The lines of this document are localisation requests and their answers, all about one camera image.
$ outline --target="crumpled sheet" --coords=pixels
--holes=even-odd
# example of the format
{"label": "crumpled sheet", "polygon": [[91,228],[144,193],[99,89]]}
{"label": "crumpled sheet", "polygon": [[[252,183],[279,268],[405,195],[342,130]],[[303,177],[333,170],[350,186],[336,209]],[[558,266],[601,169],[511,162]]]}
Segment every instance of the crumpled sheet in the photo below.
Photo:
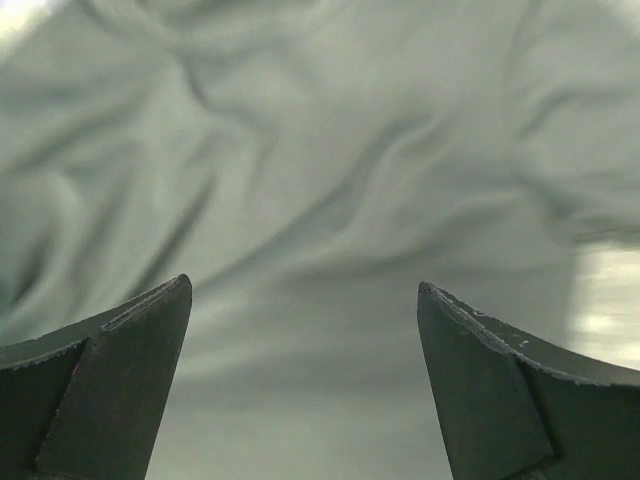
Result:
{"label": "crumpled sheet", "polygon": [[419,281],[564,343],[639,112],[595,0],[69,1],[0,65],[0,343],[185,272],[150,480],[449,480]]}

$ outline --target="white fabric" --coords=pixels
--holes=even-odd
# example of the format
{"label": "white fabric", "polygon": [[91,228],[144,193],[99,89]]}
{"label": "white fabric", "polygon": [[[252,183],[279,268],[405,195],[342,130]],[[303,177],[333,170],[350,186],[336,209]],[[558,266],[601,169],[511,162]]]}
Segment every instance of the white fabric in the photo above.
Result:
{"label": "white fabric", "polygon": [[576,244],[640,233],[640,41],[594,0],[187,3],[72,1],[0,66],[0,341],[185,272],[149,480],[450,479],[417,285],[563,342]]}

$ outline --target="light gray cloth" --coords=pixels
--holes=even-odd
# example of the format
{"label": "light gray cloth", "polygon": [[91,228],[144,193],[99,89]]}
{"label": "light gray cloth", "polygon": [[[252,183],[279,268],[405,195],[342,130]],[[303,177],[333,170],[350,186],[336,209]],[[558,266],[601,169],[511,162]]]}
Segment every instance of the light gray cloth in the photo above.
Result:
{"label": "light gray cloth", "polygon": [[640,41],[594,0],[133,2],[0,66],[0,340],[185,272],[150,480],[450,479],[418,283],[562,343],[577,243],[640,233]]}

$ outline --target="wrinkled cloth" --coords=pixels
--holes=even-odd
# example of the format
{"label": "wrinkled cloth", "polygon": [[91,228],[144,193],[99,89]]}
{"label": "wrinkled cloth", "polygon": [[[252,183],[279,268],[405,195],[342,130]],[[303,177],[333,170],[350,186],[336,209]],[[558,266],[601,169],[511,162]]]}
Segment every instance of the wrinkled cloth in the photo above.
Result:
{"label": "wrinkled cloth", "polygon": [[449,480],[418,283],[563,344],[639,162],[595,0],[72,0],[0,65],[0,343],[184,272],[149,480]]}

